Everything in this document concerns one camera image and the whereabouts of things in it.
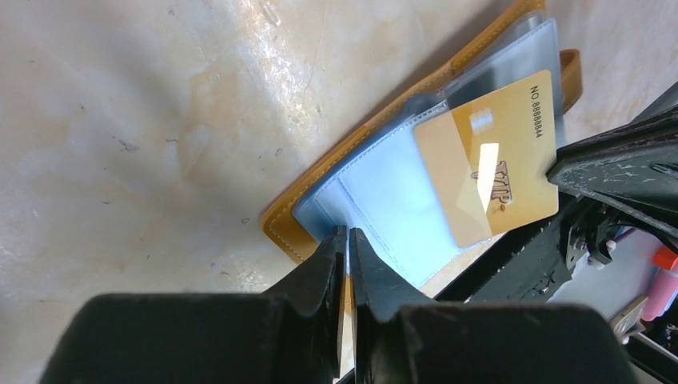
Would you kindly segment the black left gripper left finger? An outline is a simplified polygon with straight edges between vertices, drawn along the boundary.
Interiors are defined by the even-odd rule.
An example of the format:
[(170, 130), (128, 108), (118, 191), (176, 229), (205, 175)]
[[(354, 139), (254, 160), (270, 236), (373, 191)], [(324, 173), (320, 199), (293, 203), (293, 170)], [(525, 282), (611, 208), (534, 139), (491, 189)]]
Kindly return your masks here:
[(331, 383), (339, 377), (348, 229), (331, 229), (313, 254), (265, 293), (285, 311), (277, 331), (274, 383)]

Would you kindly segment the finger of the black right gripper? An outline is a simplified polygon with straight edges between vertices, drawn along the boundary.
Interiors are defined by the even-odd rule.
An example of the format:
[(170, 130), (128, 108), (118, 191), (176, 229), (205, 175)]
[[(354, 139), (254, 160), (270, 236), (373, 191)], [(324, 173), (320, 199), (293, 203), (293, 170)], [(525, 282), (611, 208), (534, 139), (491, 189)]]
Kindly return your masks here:
[(637, 202), (677, 200), (677, 84), (629, 124), (558, 150), (548, 180)]
[(563, 181), (565, 193), (584, 197), (584, 212), (572, 225), (588, 250), (605, 250), (621, 227), (654, 235), (677, 248), (676, 180)]

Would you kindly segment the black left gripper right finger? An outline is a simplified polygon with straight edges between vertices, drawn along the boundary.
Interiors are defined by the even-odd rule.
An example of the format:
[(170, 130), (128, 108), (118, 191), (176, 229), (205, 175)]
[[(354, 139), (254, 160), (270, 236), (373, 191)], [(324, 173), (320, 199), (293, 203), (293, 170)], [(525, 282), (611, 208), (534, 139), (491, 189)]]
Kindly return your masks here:
[(384, 262), (358, 228), (349, 232), (349, 268), (355, 382), (439, 382), (433, 300)]

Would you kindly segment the yellow leather card holder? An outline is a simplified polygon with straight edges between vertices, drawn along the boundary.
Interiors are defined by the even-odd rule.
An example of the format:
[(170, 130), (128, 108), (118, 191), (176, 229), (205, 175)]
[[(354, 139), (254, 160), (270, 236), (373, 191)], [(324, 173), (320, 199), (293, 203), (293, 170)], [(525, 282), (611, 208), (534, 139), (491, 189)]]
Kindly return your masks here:
[(466, 248), (455, 244), (414, 129), (542, 70), (552, 76), (557, 148), (564, 112), (581, 92), (579, 58), (560, 49), (544, 2), (516, 1), (311, 166), (270, 205), (262, 229), (291, 258), (306, 260), (332, 228), (358, 228), (384, 262), (421, 288), (490, 238)]

